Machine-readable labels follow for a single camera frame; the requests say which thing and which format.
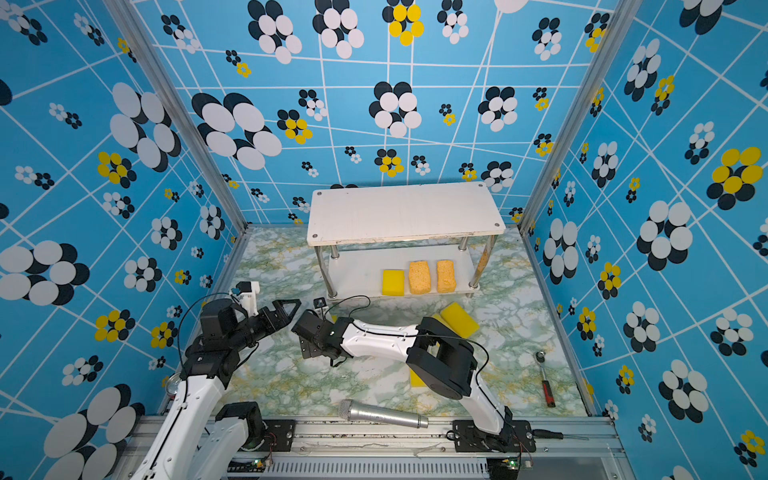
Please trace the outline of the orange sponge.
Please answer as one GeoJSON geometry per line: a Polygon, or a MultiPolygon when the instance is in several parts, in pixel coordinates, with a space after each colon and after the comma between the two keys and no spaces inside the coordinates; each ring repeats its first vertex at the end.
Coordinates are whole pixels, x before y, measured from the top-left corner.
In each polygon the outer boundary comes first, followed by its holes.
{"type": "Polygon", "coordinates": [[[432,291],[432,280],[427,261],[413,261],[408,268],[409,291],[412,295],[424,295],[432,291]]]}
{"type": "Polygon", "coordinates": [[[436,264],[437,271],[437,291],[439,293],[452,293],[456,291],[457,281],[455,276],[455,265],[452,260],[438,260],[436,264]]]}

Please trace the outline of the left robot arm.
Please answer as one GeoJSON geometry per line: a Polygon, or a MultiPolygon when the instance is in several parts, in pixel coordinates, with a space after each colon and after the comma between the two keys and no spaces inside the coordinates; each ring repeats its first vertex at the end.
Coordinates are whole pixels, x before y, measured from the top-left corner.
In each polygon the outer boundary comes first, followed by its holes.
{"type": "Polygon", "coordinates": [[[254,307],[255,295],[243,293],[208,302],[199,317],[201,334],[189,345],[175,399],[149,451],[133,472],[135,479],[220,479],[244,446],[265,436],[258,404],[227,405],[207,429],[223,397],[241,352],[287,327],[301,306],[298,299],[254,307]]]}

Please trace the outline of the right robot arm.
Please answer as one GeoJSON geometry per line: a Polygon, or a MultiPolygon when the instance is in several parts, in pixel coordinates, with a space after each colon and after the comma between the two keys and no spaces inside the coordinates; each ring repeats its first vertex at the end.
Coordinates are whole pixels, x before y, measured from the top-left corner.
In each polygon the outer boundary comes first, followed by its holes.
{"type": "Polygon", "coordinates": [[[307,310],[292,332],[305,358],[376,357],[403,363],[434,393],[460,402],[477,430],[502,443],[513,437],[511,410],[481,377],[484,366],[475,358],[477,345],[433,317],[397,327],[351,317],[332,322],[307,310]]]}

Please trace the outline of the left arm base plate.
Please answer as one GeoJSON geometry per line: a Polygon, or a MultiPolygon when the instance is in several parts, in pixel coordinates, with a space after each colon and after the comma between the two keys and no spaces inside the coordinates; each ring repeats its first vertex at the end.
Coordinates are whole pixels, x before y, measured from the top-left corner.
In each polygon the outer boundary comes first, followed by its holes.
{"type": "Polygon", "coordinates": [[[264,420],[261,438],[249,440],[241,448],[241,451],[265,453],[290,452],[295,438],[296,425],[297,422],[295,420],[264,420]]]}

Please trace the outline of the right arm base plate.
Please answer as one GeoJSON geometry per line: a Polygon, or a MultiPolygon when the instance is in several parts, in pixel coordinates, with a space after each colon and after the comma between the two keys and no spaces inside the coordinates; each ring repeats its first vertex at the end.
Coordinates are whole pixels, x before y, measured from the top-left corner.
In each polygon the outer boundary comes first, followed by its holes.
{"type": "Polygon", "coordinates": [[[459,453],[534,453],[537,450],[530,423],[513,420],[498,435],[479,430],[471,420],[454,420],[446,433],[459,453]]]}

